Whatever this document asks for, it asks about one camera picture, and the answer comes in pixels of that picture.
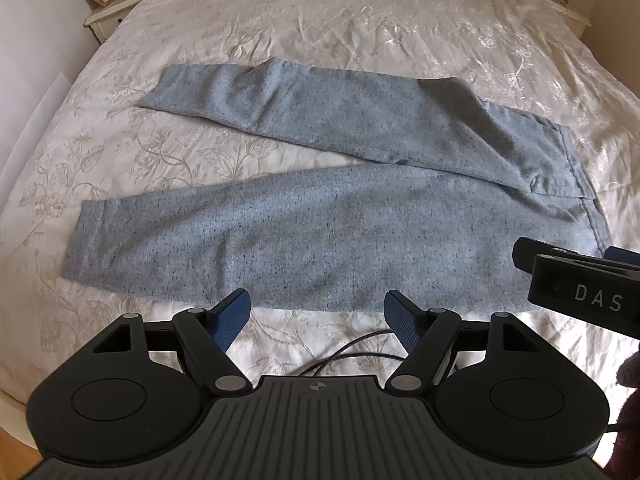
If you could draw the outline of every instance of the floral pattern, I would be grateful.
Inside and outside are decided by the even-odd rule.
[[[0,388],[25,401],[123,312],[162,320],[186,307],[123,298],[60,278],[83,200],[359,162],[135,105],[170,63],[256,65],[272,56],[418,78],[457,76],[485,99],[569,125],[615,243],[640,250],[640,102],[596,63],[552,3],[144,0],[79,75],[0,217]],[[615,385],[615,371],[636,342],[548,312],[523,319],[594,377],[612,413],[619,411],[628,391]],[[382,314],[258,305],[229,354],[256,381],[262,374],[298,373],[383,326]],[[357,349],[403,352],[392,336]],[[175,365],[168,354],[153,358]],[[383,381],[395,366],[361,358],[337,362],[331,371],[375,374]],[[606,448],[605,442],[602,457]]]

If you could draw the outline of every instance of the wire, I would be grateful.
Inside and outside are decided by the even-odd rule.
[[[317,364],[319,366],[319,368],[318,368],[318,370],[315,371],[315,373],[313,374],[313,377],[318,377],[320,372],[322,370],[324,370],[328,365],[330,365],[332,363],[332,361],[334,361],[334,359],[337,358],[338,355],[340,355],[342,352],[344,352],[347,348],[351,348],[353,345],[357,345],[359,342],[364,341],[365,339],[369,339],[371,337],[376,337],[376,336],[379,336],[379,335],[392,334],[392,333],[393,333],[393,330],[390,330],[390,329],[378,330],[376,332],[371,332],[370,334],[363,335],[363,336],[360,336],[357,339],[354,339],[353,341],[347,343],[346,345],[342,346],[341,348],[338,348],[337,351],[335,351],[333,354],[331,354],[327,359],[324,359],[324,360],[320,361]]]
[[[353,357],[380,357],[383,359],[393,359],[395,361],[404,361],[404,357],[400,357],[397,355],[392,355],[392,354],[381,354],[379,352],[354,352],[352,354],[342,354],[342,355],[338,355],[336,357],[334,357],[333,361],[340,361],[341,359],[351,359]],[[314,368],[319,367],[321,365],[326,366],[326,362],[328,361],[327,359],[324,359],[320,362],[317,362],[314,365],[311,365],[309,368],[307,368],[306,370],[304,370],[303,372],[300,372],[298,374],[298,377],[302,377],[306,374],[308,374],[309,372],[311,372]]]
[[[609,424],[605,433],[620,433],[622,431],[640,431],[640,420]]]

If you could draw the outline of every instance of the wooden floor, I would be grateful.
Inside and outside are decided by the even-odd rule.
[[[0,480],[17,480],[42,460],[37,450],[0,428]]]

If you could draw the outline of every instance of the drawer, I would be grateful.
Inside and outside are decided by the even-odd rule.
[[[131,9],[133,9],[133,7],[130,7],[129,9],[123,9],[120,12],[116,12],[112,16],[104,18],[103,20],[95,23],[95,25],[97,25],[97,27],[100,29],[105,40],[108,39],[111,34],[113,34],[113,31],[118,28],[118,25],[120,25],[126,15],[131,12]]]

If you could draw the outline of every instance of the nightstand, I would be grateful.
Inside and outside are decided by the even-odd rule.
[[[95,9],[89,17],[84,20],[85,27],[91,27],[94,35],[100,44],[107,41],[113,31],[122,23],[125,16],[131,9],[142,0],[115,0],[110,6]]]
[[[584,30],[587,27],[591,27],[591,22],[584,16],[581,16],[574,10],[571,10],[567,6],[561,4],[558,0],[551,1],[555,4],[556,11],[562,16],[567,27],[571,29],[576,38],[580,39],[584,34]]]

